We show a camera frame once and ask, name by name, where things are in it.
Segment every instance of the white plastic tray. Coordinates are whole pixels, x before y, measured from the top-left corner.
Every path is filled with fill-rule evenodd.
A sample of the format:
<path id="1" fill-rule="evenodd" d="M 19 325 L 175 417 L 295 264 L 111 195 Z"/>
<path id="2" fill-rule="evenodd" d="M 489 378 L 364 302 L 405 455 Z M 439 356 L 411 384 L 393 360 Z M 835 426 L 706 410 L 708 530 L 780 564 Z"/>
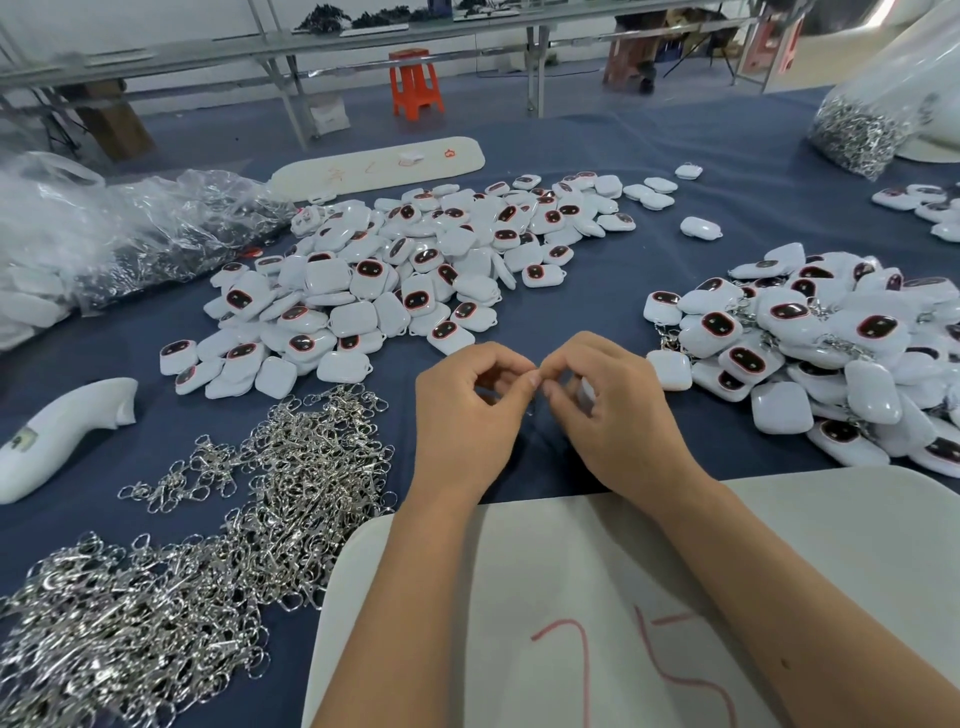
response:
<path id="1" fill-rule="evenodd" d="M 389 107 L 385 109 L 385 113 L 390 112 Z M 400 164 L 400 154 L 403 152 L 419 152 L 423 159 L 411 166 L 403 166 Z M 276 199 L 300 202 L 319 197 L 326 190 L 342 196 L 457 177 L 476 172 L 486 163 L 476 139 L 451 136 L 417 144 L 297 161 L 276 170 L 269 185 Z"/>
<path id="2" fill-rule="evenodd" d="M 960 686 L 960 497 L 892 467 L 729 485 L 821 573 Z M 337 562 L 314 647 L 304 728 L 370 587 L 390 520 L 362 526 Z M 619 497 L 481 506 L 467 554 L 452 725 L 574 728 L 588 725 L 585 704 L 589 724 L 605 728 L 726 728 L 732 712 L 740 726 L 781 725 L 764 700 L 762 679 L 707 596 L 658 530 Z"/>

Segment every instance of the plastic bag of clasps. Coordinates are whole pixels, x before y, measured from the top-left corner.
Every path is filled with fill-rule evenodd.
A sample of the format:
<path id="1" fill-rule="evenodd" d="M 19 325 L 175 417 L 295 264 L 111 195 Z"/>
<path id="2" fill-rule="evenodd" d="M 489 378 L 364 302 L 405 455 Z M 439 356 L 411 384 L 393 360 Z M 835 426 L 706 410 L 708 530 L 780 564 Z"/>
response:
<path id="1" fill-rule="evenodd" d="M 960 109 L 958 99 L 960 0 L 947 0 L 828 94 L 809 139 L 831 161 L 874 181 L 939 113 Z"/>
<path id="2" fill-rule="evenodd" d="M 296 210 L 232 172 L 108 185 L 75 161 L 0 162 L 0 352 L 79 308 L 90 314 L 192 280 L 287 229 Z"/>

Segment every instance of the table leg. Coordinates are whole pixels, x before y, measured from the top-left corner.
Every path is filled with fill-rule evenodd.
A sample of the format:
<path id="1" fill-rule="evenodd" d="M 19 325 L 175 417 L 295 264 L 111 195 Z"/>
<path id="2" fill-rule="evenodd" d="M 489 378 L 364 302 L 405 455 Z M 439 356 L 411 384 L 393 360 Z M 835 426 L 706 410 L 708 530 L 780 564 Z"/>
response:
<path id="1" fill-rule="evenodd" d="M 270 80 L 274 82 L 276 90 L 280 92 L 280 98 L 283 100 L 283 107 L 287 110 L 287 116 L 290 117 L 290 125 L 294 128 L 294 134 L 297 135 L 297 141 L 300 143 L 300 148 L 303 151 L 306 151 L 306 137 L 303 136 L 303 129 L 300 126 L 300 121 L 297 118 L 297 114 L 294 111 L 293 104 L 290 103 L 290 94 L 287 93 L 287 84 L 283 80 L 283 74 L 280 73 L 280 69 L 276 65 L 275 59 L 269 59 L 268 61 L 261 61 L 260 65 L 263 66 L 263 69 L 267 72 L 267 75 L 270 76 Z"/>
<path id="2" fill-rule="evenodd" d="M 534 61 L 537 57 L 537 44 L 534 41 L 534 27 L 527 26 L 527 51 L 524 54 L 524 62 L 527 66 L 527 113 L 533 113 L 536 110 L 537 95 L 537 76 L 534 73 Z"/>
<path id="3" fill-rule="evenodd" d="M 550 49 L 550 26 L 540 26 L 540 38 L 537 42 L 537 118 L 543 118 L 543 91 L 545 79 L 543 69 L 546 66 L 547 51 Z"/>
<path id="4" fill-rule="evenodd" d="M 788 26 L 786 26 L 783 29 L 783 32 L 780 34 L 780 43 L 777 45 L 777 54 L 774 56 L 774 62 L 770 64 L 770 68 L 767 70 L 766 78 L 763 79 L 763 87 L 760 89 L 760 93 L 766 93 L 767 86 L 770 85 L 771 77 L 774 74 L 780 74 L 780 65 L 783 63 L 783 59 L 786 58 L 790 44 L 793 42 L 793 35 L 797 32 L 797 27 L 803 20 L 804 17 L 801 15 Z"/>

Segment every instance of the red object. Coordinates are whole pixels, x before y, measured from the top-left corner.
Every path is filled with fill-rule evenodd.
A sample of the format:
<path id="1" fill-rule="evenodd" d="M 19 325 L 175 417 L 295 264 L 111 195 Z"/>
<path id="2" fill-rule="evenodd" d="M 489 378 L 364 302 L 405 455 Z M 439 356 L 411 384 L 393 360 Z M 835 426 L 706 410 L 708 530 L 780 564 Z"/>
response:
<path id="1" fill-rule="evenodd" d="M 744 73 L 756 73 L 760 70 L 766 70 L 773 65 L 780 44 L 785 41 L 789 43 L 789 45 L 787 46 L 786 53 L 783 54 L 783 61 L 780 63 L 780 68 L 774 68 L 774 73 L 783 73 L 789 70 L 790 66 L 793 65 L 793 57 L 797 54 L 797 39 L 800 37 L 800 29 L 803 25 L 804 22 L 801 20 L 797 23 L 793 35 L 784 38 L 780 35 L 775 35 L 778 30 L 776 22 L 772 20 L 761 21 L 757 25 L 754 41 L 750 44 L 749 48 L 745 48 L 743 51 L 747 54 L 747 58 L 743 61 Z"/>
<path id="2" fill-rule="evenodd" d="M 394 116 L 400 115 L 400 108 L 410 121 L 420 118 L 420 107 L 436 104 L 441 113 L 444 112 L 444 99 L 440 95 L 440 86 L 437 84 L 437 72 L 433 63 L 419 63 L 417 58 L 429 56 L 426 48 L 406 48 L 390 54 L 391 61 L 410 59 L 409 65 L 399 67 L 401 84 L 396 81 L 396 67 L 390 69 L 390 89 L 394 94 Z M 430 74 L 431 85 L 426 84 L 423 76 L 423 67 L 426 66 Z"/>

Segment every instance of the hand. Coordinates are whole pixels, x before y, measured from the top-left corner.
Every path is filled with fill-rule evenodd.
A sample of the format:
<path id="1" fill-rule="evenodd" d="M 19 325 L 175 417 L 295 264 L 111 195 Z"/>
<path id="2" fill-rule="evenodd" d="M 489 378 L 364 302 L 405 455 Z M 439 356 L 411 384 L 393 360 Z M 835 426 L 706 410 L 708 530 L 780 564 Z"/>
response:
<path id="1" fill-rule="evenodd" d="M 457 489 L 476 505 L 507 464 L 539 385 L 532 361 L 494 342 L 461 349 L 418 376 L 411 495 Z M 481 398 L 477 387 L 501 399 Z"/>
<path id="2" fill-rule="evenodd" d="M 566 370 L 573 377 L 564 388 L 557 379 Z M 707 477 L 642 356 L 582 331 L 543 360 L 540 374 L 550 409 L 590 472 L 655 520 Z M 577 405 L 581 377 L 596 394 L 589 415 Z"/>

